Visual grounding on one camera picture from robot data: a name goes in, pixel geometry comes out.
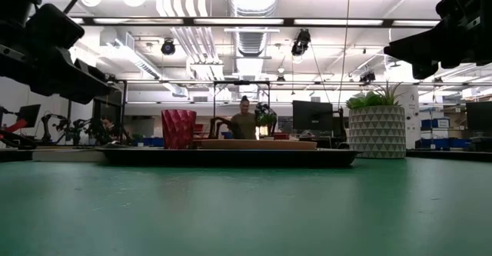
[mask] wooden board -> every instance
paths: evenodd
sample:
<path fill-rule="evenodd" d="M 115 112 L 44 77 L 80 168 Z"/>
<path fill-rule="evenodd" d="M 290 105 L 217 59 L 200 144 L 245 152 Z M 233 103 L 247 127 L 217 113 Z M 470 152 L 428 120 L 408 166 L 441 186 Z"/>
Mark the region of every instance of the wooden board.
<path fill-rule="evenodd" d="M 205 149 L 316 150 L 314 141 L 201 140 Z"/>

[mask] green table surface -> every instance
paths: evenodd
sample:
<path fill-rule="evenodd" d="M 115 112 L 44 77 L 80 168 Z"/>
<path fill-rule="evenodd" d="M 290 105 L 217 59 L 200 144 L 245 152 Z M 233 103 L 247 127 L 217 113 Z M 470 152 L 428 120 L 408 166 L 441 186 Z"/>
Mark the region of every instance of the green table surface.
<path fill-rule="evenodd" d="M 0 255 L 491 255 L 492 164 L 0 164 Z"/>

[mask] man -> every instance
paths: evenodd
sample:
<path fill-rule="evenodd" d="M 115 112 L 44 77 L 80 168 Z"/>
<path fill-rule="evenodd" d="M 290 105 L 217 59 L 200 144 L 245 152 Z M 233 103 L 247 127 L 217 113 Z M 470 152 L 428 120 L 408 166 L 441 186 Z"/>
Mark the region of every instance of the man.
<path fill-rule="evenodd" d="M 102 121 L 102 125 L 105 127 L 109 137 L 111 137 L 112 139 L 118 138 L 120 132 L 115 127 L 115 124 L 113 123 L 113 119 L 110 117 L 102 117 L 101 121 Z"/>
<path fill-rule="evenodd" d="M 249 100 L 246 96 L 241 99 L 239 108 L 241 113 L 234 115 L 231 122 L 238 124 L 244 139 L 256 140 L 256 117 L 249 112 Z"/>

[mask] red faceted vase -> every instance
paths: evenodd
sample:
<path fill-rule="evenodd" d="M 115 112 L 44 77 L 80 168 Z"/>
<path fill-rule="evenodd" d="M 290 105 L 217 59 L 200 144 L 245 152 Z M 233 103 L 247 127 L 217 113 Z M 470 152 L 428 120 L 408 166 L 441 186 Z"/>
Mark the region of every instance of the red faceted vase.
<path fill-rule="evenodd" d="M 189 110 L 163 110 L 162 135 L 164 148 L 186 149 L 193 143 L 197 113 Z"/>

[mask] white geometric planter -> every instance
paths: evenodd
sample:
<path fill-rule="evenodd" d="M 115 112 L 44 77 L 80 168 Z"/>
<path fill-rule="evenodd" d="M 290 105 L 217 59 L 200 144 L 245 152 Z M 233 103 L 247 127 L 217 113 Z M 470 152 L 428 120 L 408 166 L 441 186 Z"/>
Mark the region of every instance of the white geometric planter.
<path fill-rule="evenodd" d="M 404 158 L 406 154 L 405 109 L 370 106 L 350 110 L 348 142 L 359 158 Z"/>

